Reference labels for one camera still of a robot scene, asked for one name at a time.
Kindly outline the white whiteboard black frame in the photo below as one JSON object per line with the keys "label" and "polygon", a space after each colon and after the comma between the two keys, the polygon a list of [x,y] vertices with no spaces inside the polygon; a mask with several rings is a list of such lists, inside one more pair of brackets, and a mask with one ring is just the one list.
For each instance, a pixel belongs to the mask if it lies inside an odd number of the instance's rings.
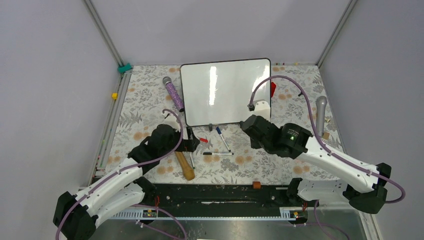
{"label": "white whiteboard black frame", "polygon": [[185,121],[188,126],[231,124],[252,114],[248,104],[271,106],[268,58],[191,63],[180,66]]}

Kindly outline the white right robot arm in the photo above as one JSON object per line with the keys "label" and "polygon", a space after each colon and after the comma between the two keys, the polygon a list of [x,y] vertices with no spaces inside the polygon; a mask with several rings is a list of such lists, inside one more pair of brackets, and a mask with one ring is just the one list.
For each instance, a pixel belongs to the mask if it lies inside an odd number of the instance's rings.
{"label": "white right robot arm", "polygon": [[332,147],[324,148],[309,130],[294,123],[277,127],[262,116],[252,115],[240,125],[249,136],[253,149],[315,165],[338,178],[324,181],[293,178],[286,191],[291,205],[315,201],[321,204],[348,203],[358,211],[377,214],[386,203],[386,180],[372,174],[383,173],[389,178],[389,165],[368,164]]}

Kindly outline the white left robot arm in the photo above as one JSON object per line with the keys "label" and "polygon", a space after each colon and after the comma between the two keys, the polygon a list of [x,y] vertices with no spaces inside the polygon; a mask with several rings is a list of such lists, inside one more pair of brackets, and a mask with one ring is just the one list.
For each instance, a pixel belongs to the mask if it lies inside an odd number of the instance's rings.
{"label": "white left robot arm", "polygon": [[62,193],[56,202],[55,239],[87,240],[101,224],[100,210],[125,187],[132,185],[161,160],[181,149],[184,131],[179,123],[160,124],[114,170],[77,193]]}

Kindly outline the red object behind whiteboard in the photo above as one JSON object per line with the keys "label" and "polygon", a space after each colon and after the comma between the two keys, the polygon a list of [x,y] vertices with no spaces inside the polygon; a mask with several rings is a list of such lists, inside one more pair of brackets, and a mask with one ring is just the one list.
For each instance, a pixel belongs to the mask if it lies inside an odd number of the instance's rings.
{"label": "red object behind whiteboard", "polygon": [[270,97],[272,98],[275,94],[275,90],[277,88],[277,85],[274,82],[270,83]]}

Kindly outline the green cap marker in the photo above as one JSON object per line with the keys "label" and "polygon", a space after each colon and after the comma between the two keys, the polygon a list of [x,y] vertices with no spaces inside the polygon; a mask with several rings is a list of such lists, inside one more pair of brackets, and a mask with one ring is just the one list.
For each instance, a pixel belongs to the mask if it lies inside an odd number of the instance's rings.
{"label": "green cap marker", "polygon": [[196,166],[195,166],[193,152],[189,152],[189,156],[190,156],[190,162],[191,162],[192,169],[195,170],[196,169]]}

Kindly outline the black cap marker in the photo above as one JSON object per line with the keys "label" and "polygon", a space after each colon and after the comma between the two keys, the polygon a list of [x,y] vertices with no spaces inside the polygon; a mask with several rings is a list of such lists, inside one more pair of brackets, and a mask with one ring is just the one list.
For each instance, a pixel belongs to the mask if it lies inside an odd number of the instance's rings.
{"label": "black cap marker", "polygon": [[203,152],[203,156],[233,156],[233,152]]}

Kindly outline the blue cap marker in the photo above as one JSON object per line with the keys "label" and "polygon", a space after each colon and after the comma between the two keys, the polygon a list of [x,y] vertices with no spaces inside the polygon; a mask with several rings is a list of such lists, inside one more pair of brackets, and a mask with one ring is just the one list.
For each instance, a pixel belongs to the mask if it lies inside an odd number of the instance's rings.
{"label": "blue cap marker", "polygon": [[224,145],[225,145],[226,149],[228,150],[228,152],[229,152],[229,153],[232,153],[231,148],[230,148],[230,147],[229,147],[229,145],[227,144],[227,142],[226,142],[226,140],[225,140],[225,137],[224,137],[224,135],[222,134],[222,131],[221,131],[221,129],[220,129],[218,126],[216,127],[216,131],[217,131],[218,135],[220,136],[220,138],[221,138],[222,142],[224,143]]}

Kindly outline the small brown wooden cube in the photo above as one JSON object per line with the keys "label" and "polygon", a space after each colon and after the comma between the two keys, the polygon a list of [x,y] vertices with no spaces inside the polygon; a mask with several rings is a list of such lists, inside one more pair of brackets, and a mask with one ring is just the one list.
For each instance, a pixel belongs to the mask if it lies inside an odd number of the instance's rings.
{"label": "small brown wooden cube", "polygon": [[322,135],[322,138],[325,139],[325,140],[329,140],[330,139],[330,136],[331,135],[330,135],[329,132],[324,132],[323,135]]}

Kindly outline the floral patterned mat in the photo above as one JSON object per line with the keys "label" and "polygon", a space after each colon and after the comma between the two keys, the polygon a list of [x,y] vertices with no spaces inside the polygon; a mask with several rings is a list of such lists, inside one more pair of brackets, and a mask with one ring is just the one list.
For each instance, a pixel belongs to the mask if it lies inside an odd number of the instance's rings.
{"label": "floral patterned mat", "polygon": [[[175,105],[165,90],[162,79],[170,77],[180,88],[180,69],[176,65],[137,65],[133,68],[128,86],[124,88],[124,100],[115,135],[109,153],[97,165],[96,175],[104,175],[116,168],[128,153],[164,120],[163,109]],[[311,128],[315,115],[309,115],[306,101],[298,96],[297,86],[284,79],[276,79],[276,90],[271,99],[271,121],[282,126],[294,123]],[[247,135],[237,124],[225,124],[220,130],[234,155],[203,155],[228,153],[215,130],[194,127],[196,137],[208,140],[200,142],[194,153],[194,184],[250,184],[259,181],[265,185],[288,184],[293,178],[314,181],[332,181],[335,176],[310,163],[279,158],[263,150],[252,149]]]}

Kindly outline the silver grey microphone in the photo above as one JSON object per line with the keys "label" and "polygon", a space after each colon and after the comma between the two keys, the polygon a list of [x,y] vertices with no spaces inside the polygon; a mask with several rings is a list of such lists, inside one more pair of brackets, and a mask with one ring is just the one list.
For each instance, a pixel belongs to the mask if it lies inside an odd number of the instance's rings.
{"label": "silver grey microphone", "polygon": [[324,134],[325,112],[328,100],[326,96],[319,96],[316,101],[316,130],[317,134],[322,137]]}

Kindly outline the orange brown cylinder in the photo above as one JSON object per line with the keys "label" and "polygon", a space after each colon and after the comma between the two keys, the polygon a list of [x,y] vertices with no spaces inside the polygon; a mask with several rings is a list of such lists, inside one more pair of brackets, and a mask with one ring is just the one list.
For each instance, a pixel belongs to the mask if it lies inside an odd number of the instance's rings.
{"label": "orange brown cylinder", "polygon": [[253,181],[252,182],[252,188],[253,189],[261,189],[262,185],[260,181]]}

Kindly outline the purple glitter microphone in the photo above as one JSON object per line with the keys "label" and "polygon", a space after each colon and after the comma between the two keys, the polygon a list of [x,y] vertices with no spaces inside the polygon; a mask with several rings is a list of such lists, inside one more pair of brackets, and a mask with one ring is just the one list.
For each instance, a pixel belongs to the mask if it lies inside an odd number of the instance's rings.
{"label": "purple glitter microphone", "polygon": [[170,95],[176,109],[182,113],[185,111],[184,103],[181,97],[179,96],[176,87],[174,86],[172,79],[169,76],[165,76],[162,79],[162,83],[164,84],[165,89]]}

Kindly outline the small yellow cube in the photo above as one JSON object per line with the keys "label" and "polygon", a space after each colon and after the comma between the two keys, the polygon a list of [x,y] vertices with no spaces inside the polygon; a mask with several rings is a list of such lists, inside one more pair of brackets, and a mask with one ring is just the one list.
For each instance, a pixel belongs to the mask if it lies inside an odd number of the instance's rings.
{"label": "small yellow cube", "polygon": [[111,97],[112,97],[112,99],[113,100],[117,100],[118,99],[118,93],[113,93],[112,95],[111,95]]}

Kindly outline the teal block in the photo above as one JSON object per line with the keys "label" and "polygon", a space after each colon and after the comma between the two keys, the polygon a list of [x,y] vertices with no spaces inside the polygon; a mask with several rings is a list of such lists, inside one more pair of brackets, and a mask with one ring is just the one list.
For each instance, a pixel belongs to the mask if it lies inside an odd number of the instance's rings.
{"label": "teal block", "polygon": [[132,65],[130,63],[127,63],[123,66],[118,67],[117,70],[120,74],[123,74],[123,73],[131,70],[132,68],[133,68]]}

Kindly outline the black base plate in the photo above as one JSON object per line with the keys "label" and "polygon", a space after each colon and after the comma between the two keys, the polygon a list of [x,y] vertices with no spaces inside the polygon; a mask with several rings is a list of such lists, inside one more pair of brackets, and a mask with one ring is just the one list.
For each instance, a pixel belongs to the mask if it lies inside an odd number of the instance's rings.
{"label": "black base plate", "polygon": [[295,178],[289,185],[220,184],[143,184],[142,205],[159,207],[177,216],[271,216],[278,208],[298,211],[312,208],[314,200],[304,200],[295,189]]}

